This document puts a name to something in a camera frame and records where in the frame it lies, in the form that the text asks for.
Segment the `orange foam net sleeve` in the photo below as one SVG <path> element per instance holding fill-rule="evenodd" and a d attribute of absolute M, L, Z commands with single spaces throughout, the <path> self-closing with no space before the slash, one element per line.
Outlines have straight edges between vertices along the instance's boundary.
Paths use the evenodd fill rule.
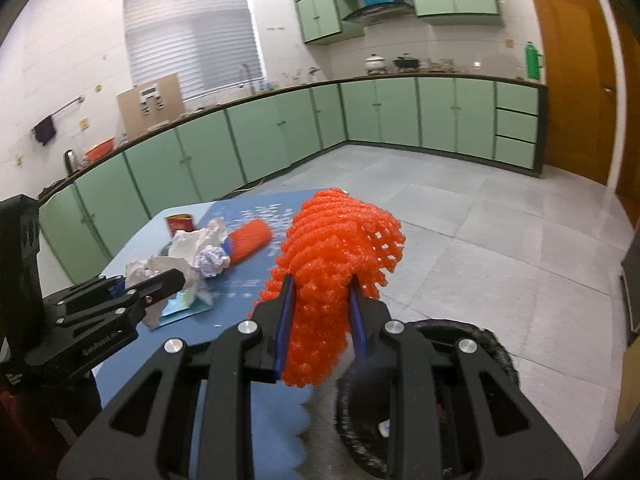
<path fill-rule="evenodd" d="M 386 275 L 402 259 L 401 222 L 378 206 L 339 188 L 314 194 L 286 231 L 276 266 L 255 304 L 279 296 L 283 281 L 295 285 L 294 315 L 282 380 L 290 387 L 320 385 L 347 347 L 348 288 L 378 299 Z"/>

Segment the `black trash bin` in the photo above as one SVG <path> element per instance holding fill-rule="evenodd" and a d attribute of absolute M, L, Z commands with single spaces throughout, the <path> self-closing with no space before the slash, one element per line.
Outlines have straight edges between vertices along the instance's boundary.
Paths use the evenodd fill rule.
<path fill-rule="evenodd" d="M 454 347 L 469 339 L 511 382 L 520 381 L 496 335 L 473 324 L 428 318 L 381 334 L 378 356 L 338 378 L 335 429 L 352 460 L 377 479 L 459 479 L 480 461 Z"/>

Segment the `light blue wrapper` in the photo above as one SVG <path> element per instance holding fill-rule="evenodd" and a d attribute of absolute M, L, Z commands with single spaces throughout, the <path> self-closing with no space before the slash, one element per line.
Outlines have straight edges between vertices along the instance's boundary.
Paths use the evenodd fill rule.
<path fill-rule="evenodd" d="M 185 318 L 212 310 L 214 298 L 208 292 L 179 292 L 163 308 L 158 326 L 163 327 L 171 323 L 182 321 Z"/>

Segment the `green lower cabinets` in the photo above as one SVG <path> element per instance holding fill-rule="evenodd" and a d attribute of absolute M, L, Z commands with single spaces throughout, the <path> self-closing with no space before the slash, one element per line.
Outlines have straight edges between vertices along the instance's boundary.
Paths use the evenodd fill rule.
<path fill-rule="evenodd" d="M 254 96 L 115 148 L 41 201 L 40 229 L 80 283 L 159 212 L 220 200 L 347 143 L 540 174 L 547 115 L 546 87 L 494 77 L 360 78 Z"/>

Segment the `crumpled white paper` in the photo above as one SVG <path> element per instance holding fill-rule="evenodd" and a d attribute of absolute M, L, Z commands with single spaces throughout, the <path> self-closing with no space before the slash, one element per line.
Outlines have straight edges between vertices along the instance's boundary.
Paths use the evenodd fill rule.
<path fill-rule="evenodd" d="M 170 241 L 166 255 L 130 260 L 125 266 L 126 285 L 138 284 L 160 272 L 177 269 L 186 278 L 186 284 L 180 292 L 208 292 L 214 298 L 207 280 L 223 274 L 231 266 L 230 257 L 221 248 L 221 243 L 228 235 L 223 218 L 213 218 L 203 229 L 180 231 Z M 163 308 L 175 296 L 147 307 L 142 323 L 151 330 L 160 328 L 158 321 Z"/>

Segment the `red paper cup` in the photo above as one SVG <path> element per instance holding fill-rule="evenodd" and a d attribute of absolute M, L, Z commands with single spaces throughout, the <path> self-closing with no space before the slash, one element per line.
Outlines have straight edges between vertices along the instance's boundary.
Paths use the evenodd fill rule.
<path fill-rule="evenodd" d="M 165 218 L 169 233 L 174 237 L 178 232 L 193 232 L 195 230 L 192 214 L 171 214 Z"/>

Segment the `steel kettle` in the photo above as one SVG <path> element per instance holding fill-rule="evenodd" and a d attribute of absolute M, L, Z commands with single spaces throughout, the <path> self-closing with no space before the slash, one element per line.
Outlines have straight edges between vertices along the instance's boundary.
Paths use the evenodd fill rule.
<path fill-rule="evenodd" d="M 67 150 L 63 154 L 63 165 L 68 176 L 71 176 L 80 168 L 80 161 L 73 150 Z"/>

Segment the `orange basin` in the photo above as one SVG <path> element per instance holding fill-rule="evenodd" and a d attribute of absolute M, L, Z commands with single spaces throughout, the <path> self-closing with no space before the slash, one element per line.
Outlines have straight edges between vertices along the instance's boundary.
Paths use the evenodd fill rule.
<path fill-rule="evenodd" d="M 102 158 L 106 157 L 108 154 L 111 154 L 111 152 L 114 151 L 114 147 L 115 139 L 108 138 L 101 143 L 96 144 L 93 148 L 90 148 L 90 150 L 86 151 L 85 159 L 87 159 L 87 162 L 89 164 L 94 164 L 95 162 L 98 162 Z"/>

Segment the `dark hanging towel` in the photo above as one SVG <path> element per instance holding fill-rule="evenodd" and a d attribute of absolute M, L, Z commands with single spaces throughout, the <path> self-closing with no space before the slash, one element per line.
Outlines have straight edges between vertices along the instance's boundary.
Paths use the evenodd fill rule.
<path fill-rule="evenodd" d="M 41 119 L 40 122 L 32 128 L 32 134 L 35 140 L 42 146 L 49 144 L 55 138 L 57 132 L 58 130 L 56 130 L 52 115 Z"/>

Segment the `cardboard box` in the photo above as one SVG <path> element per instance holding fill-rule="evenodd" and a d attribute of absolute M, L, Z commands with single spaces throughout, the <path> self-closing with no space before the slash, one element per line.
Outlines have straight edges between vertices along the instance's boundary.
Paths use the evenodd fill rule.
<path fill-rule="evenodd" d="M 137 84 L 117 96 L 128 141 L 167 126 L 185 112 L 177 74 Z"/>

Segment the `chrome faucet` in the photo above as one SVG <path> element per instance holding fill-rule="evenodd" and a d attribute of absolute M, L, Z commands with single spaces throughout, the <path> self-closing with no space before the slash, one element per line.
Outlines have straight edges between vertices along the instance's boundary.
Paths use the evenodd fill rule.
<path fill-rule="evenodd" d="M 252 76 L 252 72 L 250 71 L 250 66 L 246 63 L 242 63 L 239 67 L 239 87 L 246 87 L 250 92 L 251 96 L 256 94 L 256 88 L 254 86 L 254 78 Z"/>

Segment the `wooden door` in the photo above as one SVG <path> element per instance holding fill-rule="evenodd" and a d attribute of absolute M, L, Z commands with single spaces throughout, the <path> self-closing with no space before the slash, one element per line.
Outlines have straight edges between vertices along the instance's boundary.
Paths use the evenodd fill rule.
<path fill-rule="evenodd" d="M 616 81 L 599 0 L 534 0 L 546 64 L 544 161 L 605 184 L 613 157 Z"/>
<path fill-rule="evenodd" d="M 616 195 L 629 221 L 635 226 L 639 221 L 639 41 L 622 12 L 615 10 L 614 16 L 620 36 L 626 89 L 625 143 Z"/>

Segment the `white pot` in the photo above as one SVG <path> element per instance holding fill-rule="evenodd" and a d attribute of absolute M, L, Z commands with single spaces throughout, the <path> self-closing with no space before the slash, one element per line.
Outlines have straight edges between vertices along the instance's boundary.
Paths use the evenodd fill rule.
<path fill-rule="evenodd" d="M 382 56 L 372 54 L 364 62 L 368 75 L 381 75 L 387 73 L 386 59 Z"/>

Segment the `range hood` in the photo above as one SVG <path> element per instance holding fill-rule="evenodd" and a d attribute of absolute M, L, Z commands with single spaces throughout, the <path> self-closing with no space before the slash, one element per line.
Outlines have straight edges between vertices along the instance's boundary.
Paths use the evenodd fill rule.
<path fill-rule="evenodd" d="M 362 26 L 371 26 L 414 14 L 416 14 L 416 9 L 409 3 L 386 2 L 372 4 L 372 6 L 365 6 L 364 8 L 358 9 L 345 16 L 344 21 Z"/>

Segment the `green thermos bottle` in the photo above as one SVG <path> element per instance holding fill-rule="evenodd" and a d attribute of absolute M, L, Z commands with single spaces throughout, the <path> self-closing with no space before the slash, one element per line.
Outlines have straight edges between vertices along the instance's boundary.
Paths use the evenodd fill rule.
<path fill-rule="evenodd" d="M 531 41 L 526 44 L 524 51 L 527 78 L 541 81 L 541 70 L 544 66 L 542 55 Z"/>

